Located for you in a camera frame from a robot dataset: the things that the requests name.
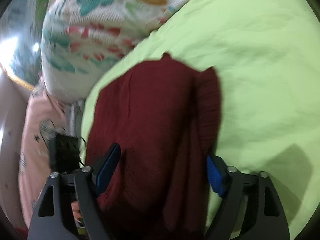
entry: silver rivet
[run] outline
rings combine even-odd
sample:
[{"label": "silver rivet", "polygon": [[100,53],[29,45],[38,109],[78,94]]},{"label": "silver rivet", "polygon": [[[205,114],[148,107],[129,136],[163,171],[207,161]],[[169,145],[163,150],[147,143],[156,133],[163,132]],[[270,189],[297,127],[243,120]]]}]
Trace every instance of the silver rivet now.
[{"label": "silver rivet", "polygon": [[54,178],[56,178],[58,175],[59,175],[59,172],[54,171],[54,172],[52,172],[52,173],[50,174],[50,177],[54,179]]},{"label": "silver rivet", "polygon": [[265,171],[262,171],[262,172],[260,172],[260,176],[263,178],[267,178],[267,177],[269,177],[269,174],[266,173]]},{"label": "silver rivet", "polygon": [[89,171],[91,171],[91,167],[90,166],[84,166],[82,168],[82,172],[89,172]]},{"label": "silver rivet", "polygon": [[234,167],[234,166],[229,166],[228,167],[228,171],[231,172],[231,173],[235,173],[235,172],[238,171],[238,169],[236,167]]}]

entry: dark red cloth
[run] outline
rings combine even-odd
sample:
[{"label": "dark red cloth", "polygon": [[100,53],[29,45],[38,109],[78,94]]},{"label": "dark red cloth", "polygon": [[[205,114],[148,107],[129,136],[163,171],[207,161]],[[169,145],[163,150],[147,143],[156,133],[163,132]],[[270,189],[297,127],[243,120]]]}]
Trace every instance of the dark red cloth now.
[{"label": "dark red cloth", "polygon": [[200,73],[164,54],[101,90],[88,138],[91,165],[116,142],[120,163],[98,198],[119,239],[200,239],[206,154],[220,124],[213,68]]}]

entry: white wall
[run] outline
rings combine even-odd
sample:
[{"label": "white wall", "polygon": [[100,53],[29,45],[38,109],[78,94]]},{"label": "white wall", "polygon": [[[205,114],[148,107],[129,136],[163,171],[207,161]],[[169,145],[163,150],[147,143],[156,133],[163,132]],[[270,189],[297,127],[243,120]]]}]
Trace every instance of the white wall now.
[{"label": "white wall", "polygon": [[27,102],[0,69],[0,205],[14,227],[26,228],[19,188],[19,156]]}]

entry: lime green fabric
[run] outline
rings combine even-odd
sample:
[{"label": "lime green fabric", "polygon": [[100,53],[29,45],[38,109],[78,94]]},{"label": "lime green fabric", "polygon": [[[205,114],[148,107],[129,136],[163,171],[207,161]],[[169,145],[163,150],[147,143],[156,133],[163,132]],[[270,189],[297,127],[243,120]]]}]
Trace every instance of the lime green fabric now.
[{"label": "lime green fabric", "polygon": [[[308,3],[191,0],[97,83],[85,139],[99,91],[166,51],[200,71],[215,66],[223,99],[216,153],[243,172],[271,175],[295,238],[320,201],[320,23]],[[208,224],[219,201],[211,193]]]}]

